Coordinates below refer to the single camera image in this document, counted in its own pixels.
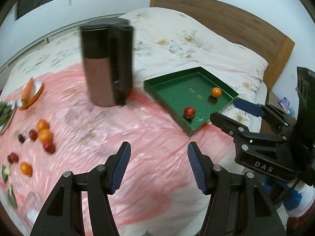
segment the red apple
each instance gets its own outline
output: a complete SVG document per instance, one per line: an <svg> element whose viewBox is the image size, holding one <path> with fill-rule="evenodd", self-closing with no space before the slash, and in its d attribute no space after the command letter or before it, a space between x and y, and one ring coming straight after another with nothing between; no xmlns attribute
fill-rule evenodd
<svg viewBox="0 0 315 236"><path fill-rule="evenodd" d="M32 139L33 141L35 141L38 137L38 134L35 130L30 130L28 133L28 136L30 137L30 139Z"/></svg>
<svg viewBox="0 0 315 236"><path fill-rule="evenodd" d="M18 162L19 161L19 157L16 153L10 153L10 155L7 157L7 160L9 163L14 163L14 162Z"/></svg>
<svg viewBox="0 0 315 236"><path fill-rule="evenodd" d="M186 116L187 119L193 119L195 118L195 113L196 113L196 109L188 106L184 109L184 115Z"/></svg>
<svg viewBox="0 0 315 236"><path fill-rule="evenodd" d="M49 154L53 154L56 151L55 145L51 140L45 140L43 143L45 151Z"/></svg>

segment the green box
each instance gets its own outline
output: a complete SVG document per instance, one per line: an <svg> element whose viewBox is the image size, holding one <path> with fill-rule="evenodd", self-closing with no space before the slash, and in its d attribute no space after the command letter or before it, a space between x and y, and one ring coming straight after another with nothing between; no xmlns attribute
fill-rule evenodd
<svg viewBox="0 0 315 236"><path fill-rule="evenodd" d="M220 98L210 96L214 87L221 89ZM202 67L146 80L144 90L166 109L188 136L208 124L210 114L222 112L238 95L229 85ZM184 109L188 106L196 109L192 120L184 116Z"/></svg>

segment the headboard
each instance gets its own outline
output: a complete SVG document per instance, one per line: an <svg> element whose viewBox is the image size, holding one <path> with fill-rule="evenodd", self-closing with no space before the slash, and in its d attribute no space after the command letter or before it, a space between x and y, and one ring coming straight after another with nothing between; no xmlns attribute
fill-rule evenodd
<svg viewBox="0 0 315 236"><path fill-rule="evenodd" d="M151 0L150 7L183 12L230 42L262 56L269 64L264 75L268 91L280 76L295 44L261 18L217 0Z"/></svg>

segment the carrot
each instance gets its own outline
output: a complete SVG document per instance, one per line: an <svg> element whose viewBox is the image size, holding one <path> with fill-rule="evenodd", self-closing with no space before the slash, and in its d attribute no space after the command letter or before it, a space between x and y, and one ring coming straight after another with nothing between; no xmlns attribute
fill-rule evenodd
<svg viewBox="0 0 315 236"><path fill-rule="evenodd" d="M34 79L31 78L25 85L25 88L21 94L22 105L25 105L31 98L32 92L34 88Z"/></svg>

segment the pink plastic sheet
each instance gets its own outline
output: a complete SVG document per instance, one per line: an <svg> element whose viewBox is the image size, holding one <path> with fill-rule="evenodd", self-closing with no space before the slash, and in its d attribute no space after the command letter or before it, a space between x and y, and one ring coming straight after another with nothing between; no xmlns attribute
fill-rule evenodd
<svg viewBox="0 0 315 236"><path fill-rule="evenodd" d="M117 227L153 218L168 210L175 190L194 181L187 157L190 141L196 141L214 162L234 150L233 139L213 125L188 137L159 104L137 88L123 107L94 106L88 99L81 64L38 79L44 82L41 96L27 110L18 110L0 136L0 162L8 165L7 155L12 151L19 155L8 180L18 199L18 213L29 192L45 200L64 171L88 172L128 141L131 158L120 189L109 196L112 213ZM17 98L21 91L19 88L6 101ZM34 128L41 118L54 133L57 151L53 155L44 151L39 140L18 141L18 134ZM20 172L23 161L33 167L31 178ZM83 217L86 234L92 235L86 194Z"/></svg>

